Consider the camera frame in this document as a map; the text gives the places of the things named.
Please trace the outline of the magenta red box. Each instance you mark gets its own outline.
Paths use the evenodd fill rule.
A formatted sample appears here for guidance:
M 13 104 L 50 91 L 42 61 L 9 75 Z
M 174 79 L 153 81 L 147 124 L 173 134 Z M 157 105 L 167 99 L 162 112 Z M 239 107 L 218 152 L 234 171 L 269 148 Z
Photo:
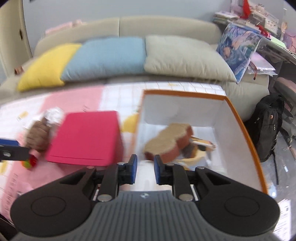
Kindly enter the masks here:
M 48 148 L 48 162 L 107 167 L 123 160 L 116 111 L 69 113 Z

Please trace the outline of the light blue cushion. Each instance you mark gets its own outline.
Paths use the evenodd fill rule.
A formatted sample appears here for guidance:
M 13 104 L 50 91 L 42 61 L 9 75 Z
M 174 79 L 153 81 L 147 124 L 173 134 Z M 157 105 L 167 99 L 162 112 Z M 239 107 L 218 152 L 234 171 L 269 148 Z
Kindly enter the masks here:
M 66 65 L 65 82 L 145 73 L 145 40 L 110 37 L 85 42 Z

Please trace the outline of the blue anime poster board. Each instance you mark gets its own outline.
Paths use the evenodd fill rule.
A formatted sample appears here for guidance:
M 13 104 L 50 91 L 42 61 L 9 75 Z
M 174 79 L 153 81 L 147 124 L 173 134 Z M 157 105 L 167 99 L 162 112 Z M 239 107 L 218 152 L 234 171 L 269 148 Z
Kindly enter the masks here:
M 216 51 L 232 70 L 236 83 L 240 83 L 256 52 L 262 35 L 249 27 L 230 23 L 225 28 Z

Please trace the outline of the black backpack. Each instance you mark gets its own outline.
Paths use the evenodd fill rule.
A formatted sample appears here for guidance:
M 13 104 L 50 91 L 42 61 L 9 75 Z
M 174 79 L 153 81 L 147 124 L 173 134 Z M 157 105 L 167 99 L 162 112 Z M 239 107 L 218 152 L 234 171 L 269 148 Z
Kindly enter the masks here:
M 257 103 L 250 119 L 244 122 L 262 163 L 275 156 L 276 137 L 282 127 L 284 108 L 285 101 L 280 94 L 269 94 Z

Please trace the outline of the white crumpled plastic bag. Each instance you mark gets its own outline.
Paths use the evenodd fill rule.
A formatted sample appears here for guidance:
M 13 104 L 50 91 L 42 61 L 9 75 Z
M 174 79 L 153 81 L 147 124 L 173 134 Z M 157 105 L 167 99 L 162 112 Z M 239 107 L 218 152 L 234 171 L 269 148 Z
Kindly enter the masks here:
M 57 130 L 60 127 L 64 116 L 64 111 L 59 107 L 50 108 L 44 112 L 42 123 L 44 123 L 46 126 L 49 126 L 53 130 Z

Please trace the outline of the brown fibre scrub pad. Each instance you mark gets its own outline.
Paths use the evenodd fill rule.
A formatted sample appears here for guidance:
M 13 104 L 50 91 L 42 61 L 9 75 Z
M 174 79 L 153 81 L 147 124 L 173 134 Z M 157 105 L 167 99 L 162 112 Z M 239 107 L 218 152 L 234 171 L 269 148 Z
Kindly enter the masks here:
M 174 161 L 189 145 L 192 135 L 193 129 L 188 123 L 171 123 L 145 144 L 145 159 L 153 161 L 159 155 L 165 164 Z

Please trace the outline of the brown knotted plush towel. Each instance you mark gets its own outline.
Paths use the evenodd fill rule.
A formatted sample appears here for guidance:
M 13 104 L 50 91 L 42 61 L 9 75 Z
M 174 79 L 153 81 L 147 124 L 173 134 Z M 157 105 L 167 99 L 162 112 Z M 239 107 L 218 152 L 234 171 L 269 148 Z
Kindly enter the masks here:
M 26 135 L 25 147 L 38 153 L 46 152 L 50 144 L 51 128 L 45 117 L 35 121 Z

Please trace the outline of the beige sofa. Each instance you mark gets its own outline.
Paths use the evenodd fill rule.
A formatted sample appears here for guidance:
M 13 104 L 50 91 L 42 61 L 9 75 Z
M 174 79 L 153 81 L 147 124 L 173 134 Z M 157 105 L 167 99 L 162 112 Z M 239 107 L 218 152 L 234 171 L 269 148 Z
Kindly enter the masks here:
M 269 77 L 229 64 L 214 23 L 129 16 L 80 24 L 43 37 L 34 54 L 1 84 L 1 103 L 62 88 L 121 82 L 194 81 L 218 85 L 243 120 L 267 96 Z

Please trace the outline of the yellow cushion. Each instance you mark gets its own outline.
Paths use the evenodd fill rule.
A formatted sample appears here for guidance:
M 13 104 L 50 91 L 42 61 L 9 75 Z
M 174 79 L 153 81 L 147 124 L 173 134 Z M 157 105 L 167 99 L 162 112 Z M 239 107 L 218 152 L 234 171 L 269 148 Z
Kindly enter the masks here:
M 62 73 L 81 46 L 78 43 L 67 43 L 46 51 L 24 71 L 18 82 L 17 91 L 64 86 L 65 82 L 61 80 Z

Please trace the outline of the beige grey cushion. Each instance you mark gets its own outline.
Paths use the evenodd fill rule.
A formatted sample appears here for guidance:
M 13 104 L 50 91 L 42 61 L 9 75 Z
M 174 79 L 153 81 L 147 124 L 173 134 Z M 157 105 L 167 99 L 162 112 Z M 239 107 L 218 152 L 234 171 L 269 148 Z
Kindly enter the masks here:
M 145 38 L 147 73 L 235 82 L 232 70 L 207 42 L 180 36 Z

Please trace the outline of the cluttered desk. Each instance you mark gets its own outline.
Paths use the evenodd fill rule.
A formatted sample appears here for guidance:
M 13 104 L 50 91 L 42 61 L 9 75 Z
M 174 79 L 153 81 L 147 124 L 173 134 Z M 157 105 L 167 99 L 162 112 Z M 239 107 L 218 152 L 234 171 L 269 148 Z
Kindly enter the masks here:
M 212 21 L 261 33 L 274 59 L 295 64 L 295 1 L 231 1 L 230 9 L 215 12 Z

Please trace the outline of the orange white cardboard box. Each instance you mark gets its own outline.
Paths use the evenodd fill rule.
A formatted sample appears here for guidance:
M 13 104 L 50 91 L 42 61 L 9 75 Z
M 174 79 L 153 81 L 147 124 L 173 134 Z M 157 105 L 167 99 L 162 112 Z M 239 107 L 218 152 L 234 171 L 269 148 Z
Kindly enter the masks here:
M 170 123 L 188 123 L 194 136 L 217 145 L 211 154 L 215 167 L 227 177 L 267 193 L 255 147 L 228 97 L 198 92 L 145 90 L 129 152 L 145 162 L 146 142 Z

